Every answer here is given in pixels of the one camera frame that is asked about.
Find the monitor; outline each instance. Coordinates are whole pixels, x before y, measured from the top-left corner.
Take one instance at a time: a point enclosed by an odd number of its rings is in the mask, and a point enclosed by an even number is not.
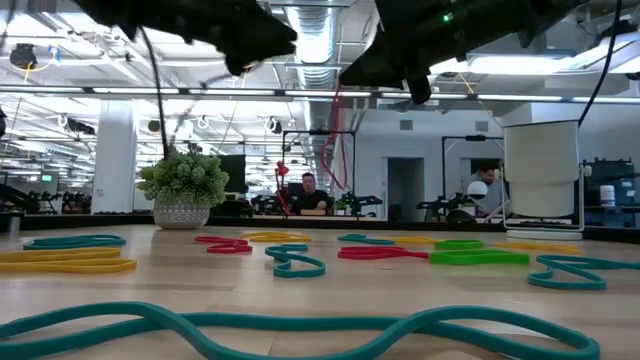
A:
[[[224,187],[225,192],[245,193],[245,168],[247,161],[245,155],[222,155],[220,169],[229,174],[229,182]]]

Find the white plant pot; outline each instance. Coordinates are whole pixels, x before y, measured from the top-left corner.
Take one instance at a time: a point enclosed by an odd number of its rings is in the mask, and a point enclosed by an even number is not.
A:
[[[210,210],[206,205],[156,200],[153,205],[153,220],[165,230],[195,230],[207,223]]]

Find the yellow rope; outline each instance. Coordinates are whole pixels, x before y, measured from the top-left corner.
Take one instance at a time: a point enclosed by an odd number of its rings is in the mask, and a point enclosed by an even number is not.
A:
[[[310,236],[296,235],[283,232],[257,232],[243,234],[243,239],[249,239],[252,242],[308,242],[311,241]]]
[[[428,236],[399,236],[390,238],[397,244],[420,244],[433,245],[442,240],[434,239]]]
[[[120,258],[118,248],[34,250],[0,254],[0,271],[114,273],[136,268],[136,260]]]
[[[580,248],[573,245],[550,245],[533,243],[494,243],[492,246],[507,249],[553,251],[565,254],[580,254]]]
[[[458,75],[460,76],[460,78],[462,79],[462,81],[464,81],[465,85],[467,85],[467,88],[469,89],[469,93],[471,93],[471,94],[475,94],[476,92],[475,92],[475,91],[473,91],[473,88],[471,87],[471,84],[469,84],[469,82],[467,82],[467,79],[464,77],[464,75],[462,75],[462,73],[460,73],[460,72],[458,73]],[[495,122],[496,122],[496,124],[498,124],[498,126],[501,126],[501,125],[500,125],[500,122],[498,121],[498,119],[496,119],[496,117],[495,117],[495,116],[493,116],[493,112],[491,112],[491,110],[487,109],[487,107],[486,107],[486,106],[484,106],[484,103],[483,103],[482,101],[478,100],[478,104],[480,104],[480,107],[482,107],[482,109],[483,109],[484,111],[486,111],[486,112],[489,114],[489,116],[491,116],[491,118],[493,119],[493,121],[495,121]]]

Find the white container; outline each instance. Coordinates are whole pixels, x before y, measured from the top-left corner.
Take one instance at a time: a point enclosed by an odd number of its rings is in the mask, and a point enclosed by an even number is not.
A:
[[[616,206],[616,188],[613,185],[600,186],[600,205],[606,207]]]
[[[577,120],[506,127],[504,151],[514,213],[549,218],[574,212]]]

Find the table surface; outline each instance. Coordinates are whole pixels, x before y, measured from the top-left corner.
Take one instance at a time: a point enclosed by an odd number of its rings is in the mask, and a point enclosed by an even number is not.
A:
[[[312,236],[310,256],[327,263],[327,274],[312,279],[281,279],[272,274],[273,259],[264,255],[268,244],[254,244],[251,255],[214,255],[206,245],[194,244],[196,235],[238,237],[247,229],[204,228],[201,231],[159,231],[151,225],[23,232],[21,242],[37,237],[115,234],[128,243],[124,256],[138,260],[135,271],[109,275],[0,274],[0,322],[61,307],[102,301],[145,301],[175,312],[233,312],[280,316],[406,316],[448,305],[483,305],[517,311],[576,329],[596,339],[602,359],[637,358],[640,340],[640,273],[601,271],[609,288],[601,292],[572,292],[528,285],[526,275],[542,266],[485,265],[434,266],[417,258],[378,261],[340,260],[336,252],[346,245],[336,241],[347,231],[298,230]],[[431,235],[443,239],[504,241],[504,234],[366,232],[372,237]],[[579,242],[587,256],[640,261],[640,247],[630,244]],[[431,246],[407,246],[430,251]],[[20,243],[0,241],[0,251]],[[88,318],[19,338],[48,338],[127,319],[125,316]],[[550,348],[556,342],[523,329],[498,323],[463,321],[506,337]],[[288,333],[204,328],[222,345],[262,355],[302,357],[329,354],[372,339],[373,331]],[[111,341],[52,359],[161,360],[202,357],[184,340],[159,331]],[[476,347],[422,335],[411,335],[379,359],[469,360],[504,359]]]
[[[284,215],[253,215],[255,219],[284,219]],[[384,221],[380,218],[361,216],[331,216],[331,215],[289,215],[287,220],[318,220],[318,221]]]

